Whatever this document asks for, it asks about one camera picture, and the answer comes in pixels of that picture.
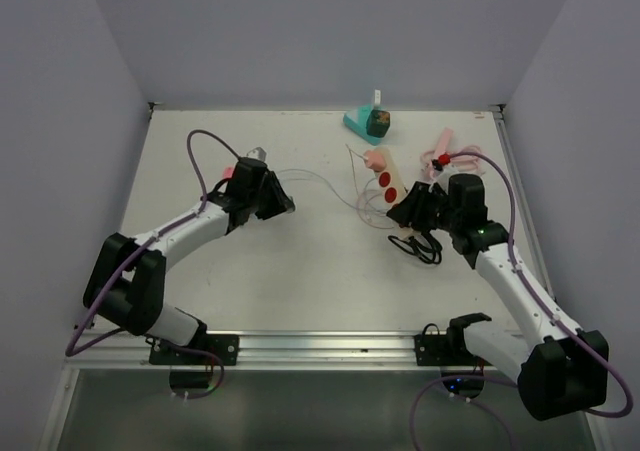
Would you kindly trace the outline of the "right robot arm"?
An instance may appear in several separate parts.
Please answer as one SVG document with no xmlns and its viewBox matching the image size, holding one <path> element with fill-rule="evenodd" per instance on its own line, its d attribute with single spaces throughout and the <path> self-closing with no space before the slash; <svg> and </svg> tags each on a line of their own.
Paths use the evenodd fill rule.
<svg viewBox="0 0 640 451">
<path fill-rule="evenodd" d="M 518 389 L 539 421 L 604 403 L 609 346 L 598 331 L 584 331 L 535 280 L 507 229 L 488 217 L 485 188 L 459 173 L 446 185 L 417 182 L 391 206 L 388 217 L 422 235 L 449 234 L 454 250 L 496 292 L 520 333 L 513 335 L 482 313 L 451 320 L 445 350 L 451 360 L 479 357 Z"/>
</svg>

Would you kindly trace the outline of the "teal triangular power strip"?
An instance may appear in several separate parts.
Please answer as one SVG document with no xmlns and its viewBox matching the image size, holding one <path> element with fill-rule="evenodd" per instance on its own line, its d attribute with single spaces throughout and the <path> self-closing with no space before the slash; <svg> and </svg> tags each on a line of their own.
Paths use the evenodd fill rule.
<svg viewBox="0 0 640 451">
<path fill-rule="evenodd" d="M 372 105 L 364 105 L 347 111 L 343 116 L 343 124 L 355 133 L 358 137 L 365 142 L 377 146 L 386 137 L 389 127 L 382 128 L 380 131 L 375 131 L 373 135 L 368 133 L 368 119 L 371 112 L 375 110 Z"/>
</svg>

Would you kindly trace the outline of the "salmon cube charger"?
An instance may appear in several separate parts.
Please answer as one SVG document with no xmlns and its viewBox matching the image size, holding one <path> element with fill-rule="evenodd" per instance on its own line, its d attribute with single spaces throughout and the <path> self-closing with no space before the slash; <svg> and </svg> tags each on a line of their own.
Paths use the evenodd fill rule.
<svg viewBox="0 0 640 451">
<path fill-rule="evenodd" d="M 363 160 L 365 166 L 374 172 L 382 172 L 386 168 L 386 160 L 382 153 L 376 150 L 364 152 Z"/>
</svg>

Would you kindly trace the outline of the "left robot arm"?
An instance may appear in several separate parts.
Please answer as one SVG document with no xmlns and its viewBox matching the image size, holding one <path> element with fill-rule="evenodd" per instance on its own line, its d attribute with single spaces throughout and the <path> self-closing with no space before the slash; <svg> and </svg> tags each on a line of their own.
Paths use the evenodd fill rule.
<svg viewBox="0 0 640 451">
<path fill-rule="evenodd" d="M 207 326 L 166 303 L 166 274 L 252 217 L 268 220 L 294 210 L 294 201 L 266 163 L 240 158 L 229 178 L 175 220 L 136 237 L 114 233 L 104 241 L 83 296 L 83 324 L 100 316 L 119 332 L 171 344 L 185 363 L 201 361 L 208 350 Z"/>
</svg>

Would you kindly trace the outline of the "pink power strip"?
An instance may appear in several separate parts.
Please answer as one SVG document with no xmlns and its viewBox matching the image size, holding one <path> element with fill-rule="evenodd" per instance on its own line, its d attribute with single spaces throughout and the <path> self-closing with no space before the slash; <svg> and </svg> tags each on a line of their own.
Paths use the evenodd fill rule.
<svg viewBox="0 0 640 451">
<path fill-rule="evenodd" d="M 436 171 L 434 163 L 439 163 L 441 155 L 447 153 L 447 147 L 453 137 L 454 131 L 450 128 L 444 128 L 441 132 L 435 148 L 430 151 L 426 151 L 421 155 L 421 164 L 423 167 L 424 177 L 430 181 L 434 177 Z"/>
</svg>

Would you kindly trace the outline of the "dark green cube charger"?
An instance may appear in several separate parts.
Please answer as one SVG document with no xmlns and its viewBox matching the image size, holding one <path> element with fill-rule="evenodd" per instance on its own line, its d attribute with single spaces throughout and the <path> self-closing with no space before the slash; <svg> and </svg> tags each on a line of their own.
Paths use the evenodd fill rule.
<svg viewBox="0 0 640 451">
<path fill-rule="evenodd" d="M 391 124 L 391 114 L 381 109 L 372 109 L 366 121 L 366 133 L 373 138 L 386 136 Z"/>
</svg>

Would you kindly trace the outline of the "beige power strip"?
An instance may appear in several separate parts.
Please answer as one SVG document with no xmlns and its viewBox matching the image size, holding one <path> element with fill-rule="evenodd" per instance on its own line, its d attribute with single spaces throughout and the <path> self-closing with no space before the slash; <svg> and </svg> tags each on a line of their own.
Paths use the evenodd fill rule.
<svg viewBox="0 0 640 451">
<path fill-rule="evenodd" d="M 379 151 L 385 157 L 386 168 L 382 172 L 373 171 L 373 173 L 381 191 L 386 211 L 394 210 L 406 198 L 408 192 L 390 150 L 385 146 L 378 146 L 372 150 Z"/>
</svg>

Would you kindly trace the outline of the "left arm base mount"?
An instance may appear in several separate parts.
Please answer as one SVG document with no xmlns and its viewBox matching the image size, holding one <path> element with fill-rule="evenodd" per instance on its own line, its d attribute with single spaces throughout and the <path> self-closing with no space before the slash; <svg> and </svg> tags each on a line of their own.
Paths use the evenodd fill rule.
<svg viewBox="0 0 640 451">
<path fill-rule="evenodd" d="M 162 340 L 151 340 L 149 363 L 168 366 L 169 387 L 186 400 L 211 395 L 222 384 L 225 370 L 237 364 L 240 339 L 235 334 L 205 333 L 190 347 Z"/>
</svg>

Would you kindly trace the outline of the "aluminium front rail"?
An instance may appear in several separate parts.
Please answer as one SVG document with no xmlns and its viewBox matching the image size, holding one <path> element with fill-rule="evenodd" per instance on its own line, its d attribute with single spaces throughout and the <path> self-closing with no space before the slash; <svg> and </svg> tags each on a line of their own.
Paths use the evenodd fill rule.
<svg viewBox="0 0 640 451">
<path fill-rule="evenodd" d="M 238 370 L 413 370 L 473 368 L 474 358 L 435 357 L 416 344 L 413 332 L 219 331 L 205 349 Z M 196 369 L 204 357 L 171 350 L 147 337 L 119 333 L 67 359 L 78 368 Z"/>
</svg>

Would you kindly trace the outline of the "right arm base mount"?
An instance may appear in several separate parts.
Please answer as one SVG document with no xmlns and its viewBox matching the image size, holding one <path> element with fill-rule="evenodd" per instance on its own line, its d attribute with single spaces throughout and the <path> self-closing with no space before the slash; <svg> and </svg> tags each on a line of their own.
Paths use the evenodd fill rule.
<svg viewBox="0 0 640 451">
<path fill-rule="evenodd" d="M 467 314 L 452 318 L 444 332 L 435 323 L 428 323 L 413 336 L 416 364 L 439 367 L 442 386 L 461 398 L 478 397 L 488 382 L 502 384 L 500 378 L 484 374 L 487 361 L 470 353 L 464 340 L 468 327 L 491 321 L 484 313 Z"/>
</svg>

